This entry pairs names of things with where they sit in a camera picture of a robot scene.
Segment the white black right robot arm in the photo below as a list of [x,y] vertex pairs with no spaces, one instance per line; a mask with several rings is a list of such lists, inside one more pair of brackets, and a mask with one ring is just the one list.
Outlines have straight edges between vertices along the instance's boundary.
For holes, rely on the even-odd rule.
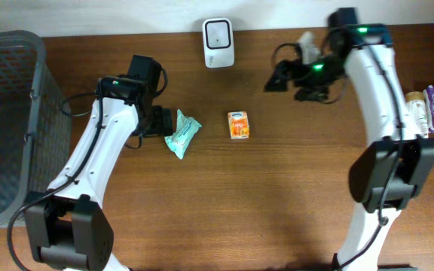
[[353,216],[330,269],[376,270],[393,222],[419,196],[434,167],[434,139],[420,134],[407,108],[388,28],[361,24],[355,8],[331,13],[327,27],[320,47],[305,32],[293,45],[296,59],[274,60],[264,88],[285,92],[293,84],[296,100],[329,104],[334,82],[353,85],[367,147],[350,167]]

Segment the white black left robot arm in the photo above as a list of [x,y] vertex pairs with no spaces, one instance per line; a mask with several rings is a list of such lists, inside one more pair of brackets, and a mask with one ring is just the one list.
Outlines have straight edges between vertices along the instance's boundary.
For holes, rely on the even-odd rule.
[[89,122],[68,162],[16,213],[24,217],[34,261],[56,270],[127,269],[113,252],[105,190],[129,137],[173,134],[171,111],[153,103],[167,84],[162,65],[139,55],[127,73],[97,81]]

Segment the white tube with gold cap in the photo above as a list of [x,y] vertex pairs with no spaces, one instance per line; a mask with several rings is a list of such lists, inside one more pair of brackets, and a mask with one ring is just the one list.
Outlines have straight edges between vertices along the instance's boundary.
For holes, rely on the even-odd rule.
[[410,92],[405,95],[408,110],[424,138],[429,137],[429,128],[426,115],[426,103],[421,92]]

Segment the teal toilet tissue pack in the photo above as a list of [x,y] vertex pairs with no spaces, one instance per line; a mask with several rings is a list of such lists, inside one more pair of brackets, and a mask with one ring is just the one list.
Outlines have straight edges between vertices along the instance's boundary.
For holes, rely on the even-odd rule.
[[191,140],[202,125],[193,117],[184,115],[180,109],[177,110],[176,124],[176,131],[164,139],[169,149],[182,160]]

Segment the orange tissue packet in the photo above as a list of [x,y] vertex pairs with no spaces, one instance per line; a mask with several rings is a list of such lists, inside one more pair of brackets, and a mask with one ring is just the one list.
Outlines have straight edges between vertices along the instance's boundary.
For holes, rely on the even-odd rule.
[[228,113],[231,139],[247,139],[250,136],[249,119],[245,111]]

